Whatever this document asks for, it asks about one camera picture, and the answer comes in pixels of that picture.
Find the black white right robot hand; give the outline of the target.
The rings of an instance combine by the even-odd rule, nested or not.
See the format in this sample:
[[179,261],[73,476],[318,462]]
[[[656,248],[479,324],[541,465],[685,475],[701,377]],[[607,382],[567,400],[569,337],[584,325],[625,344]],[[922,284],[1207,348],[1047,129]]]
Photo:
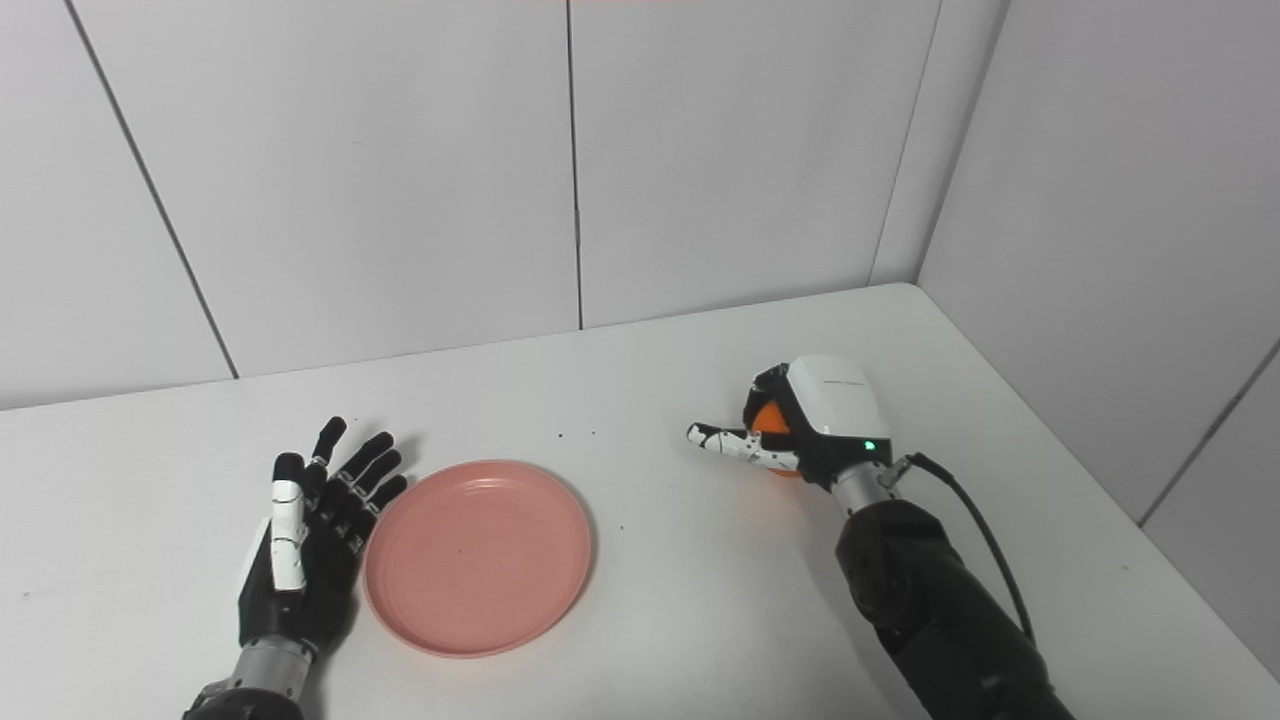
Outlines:
[[833,489],[851,470],[893,464],[890,424],[864,370],[852,360],[804,355],[758,374],[742,427],[695,421],[687,441],[774,473]]

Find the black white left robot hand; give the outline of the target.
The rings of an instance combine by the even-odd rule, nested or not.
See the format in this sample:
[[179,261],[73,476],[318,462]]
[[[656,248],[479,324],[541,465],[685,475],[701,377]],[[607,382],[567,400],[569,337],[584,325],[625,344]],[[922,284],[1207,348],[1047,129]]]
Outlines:
[[346,634],[364,552],[388,507],[408,489],[389,432],[333,462],[347,432],[333,416],[308,456],[280,454],[266,528],[237,601],[238,644],[283,638],[319,656]]

